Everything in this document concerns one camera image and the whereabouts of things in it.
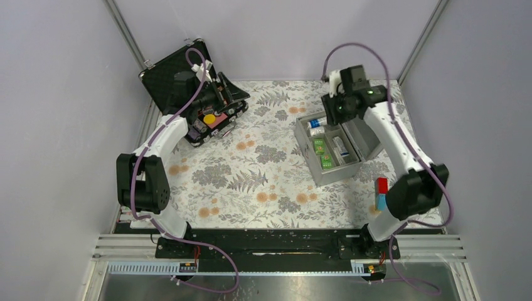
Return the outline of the white blue-label bottle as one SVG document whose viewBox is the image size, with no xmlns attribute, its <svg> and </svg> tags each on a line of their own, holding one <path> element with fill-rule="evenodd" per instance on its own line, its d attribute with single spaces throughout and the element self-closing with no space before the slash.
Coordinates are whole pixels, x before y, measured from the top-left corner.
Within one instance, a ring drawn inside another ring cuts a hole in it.
<svg viewBox="0 0 532 301">
<path fill-rule="evenodd" d="M 326 117 L 321 117 L 321 118 L 318 118 L 318 119 L 312 119 L 312 120 L 307 122 L 307 128 L 308 129 L 314 129 L 314 128 L 325 126 L 325 125 L 327 125 L 327 118 Z"/>
</svg>

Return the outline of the clear syringe packet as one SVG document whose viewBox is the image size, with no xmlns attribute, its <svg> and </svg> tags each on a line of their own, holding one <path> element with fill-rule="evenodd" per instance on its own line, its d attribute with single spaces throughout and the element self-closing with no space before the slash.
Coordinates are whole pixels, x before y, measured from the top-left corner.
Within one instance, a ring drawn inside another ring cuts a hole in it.
<svg viewBox="0 0 532 301">
<path fill-rule="evenodd" d="M 344 164 L 349 162 L 349 151 L 347 150 L 342 138 L 340 136 L 335 136 L 332 138 L 333 143 L 335 143 L 341 153 L 341 157 L 344 160 Z"/>
</svg>

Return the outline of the grey metal box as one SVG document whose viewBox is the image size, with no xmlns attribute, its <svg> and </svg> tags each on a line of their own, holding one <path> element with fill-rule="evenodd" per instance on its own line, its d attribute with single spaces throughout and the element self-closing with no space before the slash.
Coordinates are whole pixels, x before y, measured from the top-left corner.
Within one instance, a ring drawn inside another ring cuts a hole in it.
<svg viewBox="0 0 532 301">
<path fill-rule="evenodd" d="M 316 186 L 357 175 L 383 146 L 363 120 L 331 125 L 324 111 L 296 118 L 294 135 Z"/>
</svg>

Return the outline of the green sachet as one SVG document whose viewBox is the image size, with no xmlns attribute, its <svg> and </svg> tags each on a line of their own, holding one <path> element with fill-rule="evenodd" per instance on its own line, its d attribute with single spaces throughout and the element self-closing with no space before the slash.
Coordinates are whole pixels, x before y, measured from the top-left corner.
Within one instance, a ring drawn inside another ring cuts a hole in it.
<svg viewBox="0 0 532 301">
<path fill-rule="evenodd" d="M 320 156 L 326 153 L 326 144 L 324 139 L 316 138 L 312 141 L 312 143 L 316 155 Z"/>
<path fill-rule="evenodd" d="M 321 162 L 321 168 L 323 170 L 332 169 L 334 167 L 334 161 L 329 154 L 322 154 L 319 157 Z"/>
</svg>

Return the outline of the white bandage roll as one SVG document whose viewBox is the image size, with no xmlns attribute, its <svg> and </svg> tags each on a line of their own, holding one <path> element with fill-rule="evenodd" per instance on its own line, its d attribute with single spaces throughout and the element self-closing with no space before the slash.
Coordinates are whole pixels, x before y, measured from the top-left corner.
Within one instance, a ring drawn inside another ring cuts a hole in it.
<svg viewBox="0 0 532 301">
<path fill-rule="evenodd" d="M 325 132 L 326 130 L 324 127 L 315 127 L 315 128 L 309 129 L 309 136 L 314 137 L 320 134 L 324 134 Z"/>
</svg>

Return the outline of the grey plastic tray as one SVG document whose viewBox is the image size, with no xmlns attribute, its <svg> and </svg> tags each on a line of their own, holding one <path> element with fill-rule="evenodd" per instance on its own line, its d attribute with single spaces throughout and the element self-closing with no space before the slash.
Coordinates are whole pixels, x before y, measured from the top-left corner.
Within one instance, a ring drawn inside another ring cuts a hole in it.
<svg viewBox="0 0 532 301">
<path fill-rule="evenodd" d="M 339 125 L 329 125 L 324 114 L 311 117 L 302 125 L 322 171 L 361 162 L 344 130 Z"/>
</svg>

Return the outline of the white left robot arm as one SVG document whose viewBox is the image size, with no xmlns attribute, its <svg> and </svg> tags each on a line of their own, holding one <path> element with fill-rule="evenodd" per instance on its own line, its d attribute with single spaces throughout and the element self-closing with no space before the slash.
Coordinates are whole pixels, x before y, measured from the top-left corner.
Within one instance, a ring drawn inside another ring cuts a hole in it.
<svg viewBox="0 0 532 301">
<path fill-rule="evenodd" d="M 117 158 L 117 196 L 135 219 L 148 220 L 163 237 L 173 238 L 171 250 L 186 258 L 194 252 L 195 242 L 186 235 L 189 223 L 170 205 L 168 163 L 180 140 L 199 147 L 233 130 L 248 110 L 250 94 L 222 72 L 211 78 L 201 71 L 182 71 L 170 84 L 155 131 L 134 152 Z"/>
</svg>

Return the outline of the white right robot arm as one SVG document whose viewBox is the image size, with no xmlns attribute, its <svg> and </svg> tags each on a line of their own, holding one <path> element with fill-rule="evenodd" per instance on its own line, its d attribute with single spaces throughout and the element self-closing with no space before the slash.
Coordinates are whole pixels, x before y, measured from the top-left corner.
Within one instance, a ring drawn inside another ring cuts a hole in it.
<svg viewBox="0 0 532 301">
<path fill-rule="evenodd" d="M 370 128 L 388 154 L 396 181 L 386 195 L 386 208 L 364 231 L 360 250 L 376 258 L 385 249 L 384 241 L 410 218 L 439 206 L 449 170 L 436 164 L 406 131 L 389 84 L 372 86 L 363 66 L 334 70 L 323 76 L 329 91 L 322 96 L 327 122 L 345 124 L 358 119 Z"/>
</svg>

